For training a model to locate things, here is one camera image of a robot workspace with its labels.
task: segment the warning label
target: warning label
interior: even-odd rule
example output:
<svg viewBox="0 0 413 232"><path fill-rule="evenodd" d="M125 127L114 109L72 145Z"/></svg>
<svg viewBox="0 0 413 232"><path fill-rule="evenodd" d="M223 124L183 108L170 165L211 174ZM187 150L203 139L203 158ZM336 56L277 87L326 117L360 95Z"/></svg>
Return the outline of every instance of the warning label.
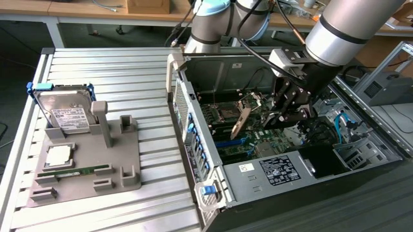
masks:
<svg viewBox="0 0 413 232"><path fill-rule="evenodd" d="M52 110L60 128L65 130L89 128L82 108Z"/></svg>
<svg viewBox="0 0 413 232"><path fill-rule="evenodd" d="M261 160L259 164L265 178L273 186L300 179L287 156Z"/></svg>

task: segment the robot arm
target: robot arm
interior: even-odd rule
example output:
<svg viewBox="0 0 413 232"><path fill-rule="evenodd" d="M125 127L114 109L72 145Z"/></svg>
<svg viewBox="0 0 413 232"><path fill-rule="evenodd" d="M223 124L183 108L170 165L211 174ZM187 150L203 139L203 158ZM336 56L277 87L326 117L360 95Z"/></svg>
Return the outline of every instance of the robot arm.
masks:
<svg viewBox="0 0 413 232"><path fill-rule="evenodd" d="M265 127L284 128L314 116L311 99L374 36L403 0L331 0L304 45L273 49L269 61L303 84L293 84L275 70L272 110Z"/></svg>
<svg viewBox="0 0 413 232"><path fill-rule="evenodd" d="M289 127L314 116L311 99L328 85L403 2L331 0L304 39L304 45L273 49L269 62L260 57L271 64L276 76L272 113L264 122L265 128ZM193 7L197 14L185 53L219 52L223 35L236 35L237 39L244 40L261 36L269 14L267 0L236 0L235 4L228 0L203 0L199 3Z"/></svg>

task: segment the wooden table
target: wooden table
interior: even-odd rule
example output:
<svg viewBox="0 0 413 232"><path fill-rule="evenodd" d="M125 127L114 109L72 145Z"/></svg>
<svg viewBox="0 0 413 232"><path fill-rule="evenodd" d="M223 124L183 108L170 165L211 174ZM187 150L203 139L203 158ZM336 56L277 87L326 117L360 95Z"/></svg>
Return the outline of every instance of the wooden table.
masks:
<svg viewBox="0 0 413 232"><path fill-rule="evenodd" d="M105 5L125 5L125 0L98 0ZM0 0L0 20L34 21L46 24L56 48L64 47L58 23L110 24L136 26L176 25L188 11L187 0L170 0L169 14L128 14L125 8L112 12L97 7L90 0L72 0L69 3L50 0ZM301 32L308 32L315 25L311 19L288 16L291 23ZM277 13L272 13L267 30L289 31ZM413 36L410 31L398 31L383 26L376 35Z"/></svg>

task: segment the cardboard box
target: cardboard box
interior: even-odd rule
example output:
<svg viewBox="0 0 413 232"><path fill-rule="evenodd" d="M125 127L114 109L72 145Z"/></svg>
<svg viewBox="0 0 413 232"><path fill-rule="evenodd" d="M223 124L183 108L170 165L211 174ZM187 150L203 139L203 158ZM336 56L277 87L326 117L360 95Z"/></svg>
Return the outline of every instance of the cardboard box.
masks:
<svg viewBox="0 0 413 232"><path fill-rule="evenodd" d="M411 21L410 21L411 15L413 15L413 2L407 2L395 11L391 17L399 22L411 24Z"/></svg>
<svg viewBox="0 0 413 232"><path fill-rule="evenodd" d="M168 14L169 0L126 0L129 14Z"/></svg>
<svg viewBox="0 0 413 232"><path fill-rule="evenodd" d="M404 27L410 27L411 24L413 24L413 22L410 22L410 23L399 22L399 21L398 21L395 18L392 18L392 17L387 20L387 23L391 23L394 26L404 26Z"/></svg>

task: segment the metal workbench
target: metal workbench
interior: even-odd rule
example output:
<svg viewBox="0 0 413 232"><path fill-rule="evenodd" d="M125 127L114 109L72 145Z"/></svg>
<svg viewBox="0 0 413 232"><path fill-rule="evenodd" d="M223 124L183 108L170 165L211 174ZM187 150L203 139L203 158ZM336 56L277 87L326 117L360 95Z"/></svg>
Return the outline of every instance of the metal workbench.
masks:
<svg viewBox="0 0 413 232"><path fill-rule="evenodd" d="M94 86L106 118L137 119L141 188L25 208L46 121L26 100L1 182L1 231L199 231L195 205L165 100L172 48L56 49L42 54L34 82Z"/></svg>
<svg viewBox="0 0 413 232"><path fill-rule="evenodd" d="M138 190L25 208L45 120L27 98L0 185L1 232L200 231L164 95L170 48L57 49L41 55L34 82L90 82L108 101L106 117L138 123ZM243 52L225 48L221 52ZM404 162L355 190L328 197L233 231L411 231L413 163Z"/></svg>

